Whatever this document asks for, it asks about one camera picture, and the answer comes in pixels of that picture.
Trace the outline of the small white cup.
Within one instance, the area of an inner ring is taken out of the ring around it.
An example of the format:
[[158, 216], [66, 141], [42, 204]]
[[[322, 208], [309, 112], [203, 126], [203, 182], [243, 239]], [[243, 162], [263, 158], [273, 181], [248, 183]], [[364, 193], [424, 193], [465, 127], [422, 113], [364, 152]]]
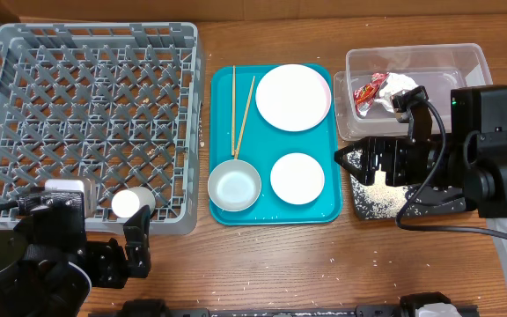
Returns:
[[144, 206], [148, 206], [151, 211], [156, 208], [154, 195], [145, 187], [123, 189], [113, 196], [111, 202], [113, 213], [120, 218], [130, 218]]

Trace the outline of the small white bowl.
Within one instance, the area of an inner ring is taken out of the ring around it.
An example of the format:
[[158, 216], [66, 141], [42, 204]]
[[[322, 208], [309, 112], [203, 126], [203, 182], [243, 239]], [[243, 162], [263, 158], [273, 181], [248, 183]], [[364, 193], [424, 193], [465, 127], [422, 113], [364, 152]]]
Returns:
[[323, 191], [325, 174], [319, 162], [304, 153], [294, 152], [279, 158], [270, 173], [270, 184], [284, 202], [308, 204]]

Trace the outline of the red snack wrapper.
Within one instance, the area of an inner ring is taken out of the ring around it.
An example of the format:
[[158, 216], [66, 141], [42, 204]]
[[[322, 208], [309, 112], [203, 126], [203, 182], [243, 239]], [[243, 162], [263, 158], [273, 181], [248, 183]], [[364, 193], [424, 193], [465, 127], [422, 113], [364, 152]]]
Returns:
[[382, 84], [385, 83], [388, 77], [387, 73], [374, 73], [371, 80], [367, 85], [358, 88], [354, 91], [353, 97], [356, 102], [356, 112], [365, 117], [374, 102], [375, 96], [378, 93]]

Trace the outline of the large white plate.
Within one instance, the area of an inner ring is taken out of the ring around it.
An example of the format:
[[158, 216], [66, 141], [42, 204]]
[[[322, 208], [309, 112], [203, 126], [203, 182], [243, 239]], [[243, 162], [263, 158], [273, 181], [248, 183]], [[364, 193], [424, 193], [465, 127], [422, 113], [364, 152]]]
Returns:
[[316, 127], [327, 116], [332, 96], [318, 71], [302, 64], [285, 64], [262, 77], [255, 103], [261, 117], [273, 127], [301, 132]]

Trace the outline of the white tissue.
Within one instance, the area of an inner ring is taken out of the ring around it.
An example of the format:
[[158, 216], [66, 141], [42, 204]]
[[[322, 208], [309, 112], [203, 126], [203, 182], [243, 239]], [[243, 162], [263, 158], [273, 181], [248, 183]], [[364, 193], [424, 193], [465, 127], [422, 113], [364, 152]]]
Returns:
[[380, 104], [387, 112], [394, 113], [393, 97], [400, 96], [415, 89], [416, 81], [404, 74], [388, 73], [375, 95], [374, 102]]

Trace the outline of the grey metal bowl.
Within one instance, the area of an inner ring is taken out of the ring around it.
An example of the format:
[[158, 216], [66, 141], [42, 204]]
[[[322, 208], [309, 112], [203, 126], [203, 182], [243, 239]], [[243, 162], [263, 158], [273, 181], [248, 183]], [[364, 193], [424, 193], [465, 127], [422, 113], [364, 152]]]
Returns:
[[261, 177], [240, 159], [217, 165], [208, 178], [209, 199], [221, 210], [240, 212], [254, 205], [261, 194]]

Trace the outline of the wooden chopstick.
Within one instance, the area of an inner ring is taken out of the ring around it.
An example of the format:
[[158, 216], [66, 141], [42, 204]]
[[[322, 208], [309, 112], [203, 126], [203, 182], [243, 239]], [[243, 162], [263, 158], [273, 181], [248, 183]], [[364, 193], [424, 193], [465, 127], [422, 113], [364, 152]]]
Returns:
[[250, 84], [250, 89], [249, 89], [248, 97], [247, 97], [247, 100], [246, 100], [245, 112], [244, 112], [242, 124], [241, 124], [241, 127], [240, 127], [239, 140], [238, 140], [238, 144], [237, 144], [236, 149], [235, 149], [234, 159], [238, 159], [239, 158], [239, 153], [240, 153], [240, 149], [241, 149], [241, 145], [242, 145], [242, 140], [243, 140], [243, 137], [244, 137], [244, 134], [245, 134], [245, 129], [246, 129], [247, 116], [248, 116], [248, 113], [249, 113], [249, 108], [250, 108], [252, 97], [253, 97], [253, 92], [254, 92], [254, 87], [255, 87], [255, 79], [256, 79], [255, 76], [253, 76], [252, 77], [252, 82]]
[[235, 156], [235, 130], [236, 130], [236, 66], [232, 66], [231, 78], [231, 155]]

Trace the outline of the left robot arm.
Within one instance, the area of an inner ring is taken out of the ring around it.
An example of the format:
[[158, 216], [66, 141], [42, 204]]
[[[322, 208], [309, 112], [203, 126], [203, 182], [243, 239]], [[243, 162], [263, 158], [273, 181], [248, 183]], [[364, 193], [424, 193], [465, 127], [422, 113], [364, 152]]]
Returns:
[[36, 211], [0, 231], [0, 316], [75, 316], [92, 289], [146, 278], [150, 218], [143, 206], [126, 221], [124, 247], [89, 241], [78, 207]]

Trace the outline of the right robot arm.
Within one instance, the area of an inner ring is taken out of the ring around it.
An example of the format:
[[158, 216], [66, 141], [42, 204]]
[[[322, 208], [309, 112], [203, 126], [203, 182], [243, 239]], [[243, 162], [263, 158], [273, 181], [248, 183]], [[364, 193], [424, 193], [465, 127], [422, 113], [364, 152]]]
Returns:
[[[336, 151], [334, 161], [365, 186], [382, 170], [388, 186], [417, 187], [395, 217], [400, 229], [492, 237], [507, 287], [507, 85], [453, 89], [450, 129], [423, 86], [395, 95], [393, 108], [407, 136], [366, 136]], [[477, 211], [486, 227], [403, 223], [428, 186], [459, 188], [466, 210]]]

